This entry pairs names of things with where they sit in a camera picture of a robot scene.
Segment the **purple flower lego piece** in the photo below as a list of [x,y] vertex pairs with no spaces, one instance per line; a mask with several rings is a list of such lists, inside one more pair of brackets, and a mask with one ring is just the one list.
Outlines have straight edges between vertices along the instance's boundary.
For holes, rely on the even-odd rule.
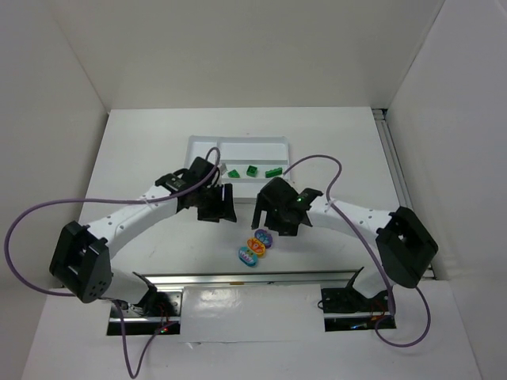
[[273,236],[267,230],[259,229],[254,233],[254,237],[259,240],[267,249],[273,245]]

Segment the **green square lego brick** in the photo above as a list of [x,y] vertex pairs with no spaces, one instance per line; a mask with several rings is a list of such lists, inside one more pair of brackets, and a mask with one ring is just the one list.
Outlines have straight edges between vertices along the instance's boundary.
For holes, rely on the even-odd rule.
[[248,177],[256,177],[257,176],[257,172],[258,172],[258,168],[256,166],[253,166],[253,165],[249,165],[247,170],[246,170],[246,175]]

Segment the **green sloped lego brick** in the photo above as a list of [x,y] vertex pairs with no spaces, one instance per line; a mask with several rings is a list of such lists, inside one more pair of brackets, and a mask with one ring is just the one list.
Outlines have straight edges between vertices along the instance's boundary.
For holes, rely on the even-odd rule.
[[239,172],[236,169],[232,169],[232,170],[228,171],[227,175],[229,178],[240,178],[241,177]]

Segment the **teal frog lego piece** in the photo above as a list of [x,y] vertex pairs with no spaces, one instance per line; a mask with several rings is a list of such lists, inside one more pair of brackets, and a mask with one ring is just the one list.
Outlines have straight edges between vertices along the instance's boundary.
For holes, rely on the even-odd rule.
[[248,267],[255,267],[258,262],[258,255],[246,246],[238,249],[239,260]]

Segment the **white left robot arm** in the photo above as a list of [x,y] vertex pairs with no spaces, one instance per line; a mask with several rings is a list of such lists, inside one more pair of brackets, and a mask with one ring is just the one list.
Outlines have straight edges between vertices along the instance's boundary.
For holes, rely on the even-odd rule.
[[166,297],[146,276],[112,268],[112,259],[140,234],[184,209],[196,208],[203,222],[236,222],[233,186],[221,184],[220,176],[216,166],[198,157],[189,168],[158,178],[134,203],[87,225],[69,222],[59,235],[49,272],[83,303],[107,299],[149,314]]

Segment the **yellow butterfly lego piece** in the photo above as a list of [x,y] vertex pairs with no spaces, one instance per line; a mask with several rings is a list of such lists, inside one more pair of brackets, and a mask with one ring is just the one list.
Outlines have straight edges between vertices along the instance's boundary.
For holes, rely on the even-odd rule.
[[251,237],[247,240],[247,248],[252,253],[255,253],[258,257],[263,257],[266,253],[265,244],[255,237]]

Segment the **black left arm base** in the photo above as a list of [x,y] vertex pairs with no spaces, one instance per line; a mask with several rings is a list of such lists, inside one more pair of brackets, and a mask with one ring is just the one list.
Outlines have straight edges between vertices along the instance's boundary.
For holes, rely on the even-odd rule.
[[147,309],[120,301],[120,308],[111,306],[107,336],[120,336],[120,317],[124,319],[127,336],[151,336],[159,331],[163,336],[181,332],[182,287],[162,287]]

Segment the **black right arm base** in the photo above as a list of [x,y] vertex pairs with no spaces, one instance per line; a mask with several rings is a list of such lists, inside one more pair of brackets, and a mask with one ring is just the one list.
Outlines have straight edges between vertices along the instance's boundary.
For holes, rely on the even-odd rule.
[[377,322],[380,329],[396,327],[388,311],[386,291],[365,298],[351,287],[322,288],[317,307],[323,312],[328,333],[373,330]]

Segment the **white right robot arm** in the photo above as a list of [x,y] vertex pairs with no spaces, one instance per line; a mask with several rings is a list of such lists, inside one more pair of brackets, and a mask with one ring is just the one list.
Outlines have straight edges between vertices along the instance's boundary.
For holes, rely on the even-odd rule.
[[416,288],[438,251],[436,241],[407,207],[368,209],[333,199],[329,188],[297,192],[280,177],[257,194],[252,228],[260,226],[262,213],[264,227],[281,237],[296,236],[304,225],[358,238],[373,261],[373,267],[361,269],[352,283],[352,289],[365,298],[394,285]]

